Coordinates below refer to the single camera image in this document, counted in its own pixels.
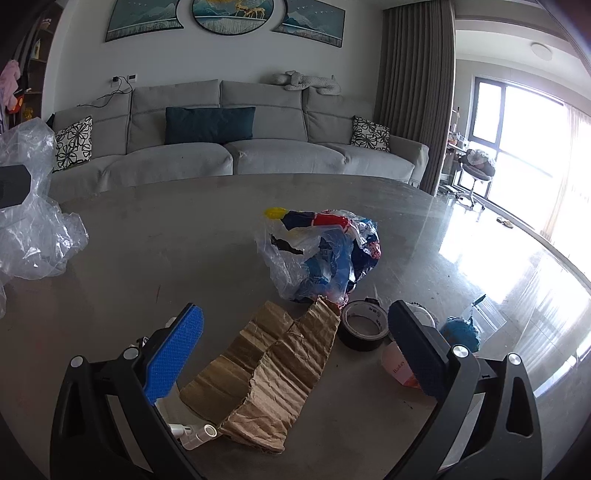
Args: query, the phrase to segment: hanging clothes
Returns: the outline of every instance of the hanging clothes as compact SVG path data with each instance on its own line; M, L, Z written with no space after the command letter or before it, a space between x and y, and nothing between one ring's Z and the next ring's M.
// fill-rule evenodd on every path
M17 105L17 98L14 93L18 90L18 79L21 77L21 69L16 60L11 60L0 73L0 102L4 107L12 110Z

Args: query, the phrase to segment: electric cord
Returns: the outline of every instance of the electric cord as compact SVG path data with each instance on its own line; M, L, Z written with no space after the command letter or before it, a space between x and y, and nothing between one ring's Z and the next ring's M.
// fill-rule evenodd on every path
M103 98L109 98L106 103L104 105L91 105L89 103L83 103L81 105L76 105L76 106L91 106L93 108L104 108L107 105L109 105L109 102L113 99L113 97L115 95L129 95L131 92L134 91L134 88L131 86L131 84L128 82L127 78L125 77L117 77L117 79L119 80L119 85L117 86L117 90L115 90L114 92L111 93L107 93L106 95L103 95L102 97L98 97L96 99L96 101L101 100ZM125 81L125 83L127 83L127 85L129 86L129 90L128 91L123 91L121 90L121 86L123 85L123 80Z

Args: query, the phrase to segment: round painting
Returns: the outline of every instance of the round painting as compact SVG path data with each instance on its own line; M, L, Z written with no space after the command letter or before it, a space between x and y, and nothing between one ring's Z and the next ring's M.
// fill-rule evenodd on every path
M199 25L219 35L242 35L271 18L273 0L194 0Z

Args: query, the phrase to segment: office chair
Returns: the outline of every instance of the office chair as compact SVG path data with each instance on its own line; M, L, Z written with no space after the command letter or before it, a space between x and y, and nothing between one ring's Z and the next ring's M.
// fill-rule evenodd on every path
M472 189L470 192L456 193L456 200L467 198L470 200L471 208L474 208L475 204L480 203L484 209L484 204L482 202L478 202L478 199L474 197L474 188L476 187L477 181L490 183L492 178L495 176L496 171L495 168L487 161L481 163L478 166L471 164L469 157L477 152L479 152L479 150L468 150L463 157L458 159L458 163L462 166L462 171L470 175L474 179L474 183L472 184Z

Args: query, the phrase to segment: wall art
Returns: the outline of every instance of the wall art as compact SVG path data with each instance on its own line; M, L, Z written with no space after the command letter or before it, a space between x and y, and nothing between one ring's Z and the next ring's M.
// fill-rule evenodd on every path
M273 0L194 0L193 16L210 32L242 35L263 26L273 6Z
M177 18L178 2L179 0L117 0L105 41L182 28Z
M285 0L285 3L285 18L274 32L343 46L345 10L317 0Z

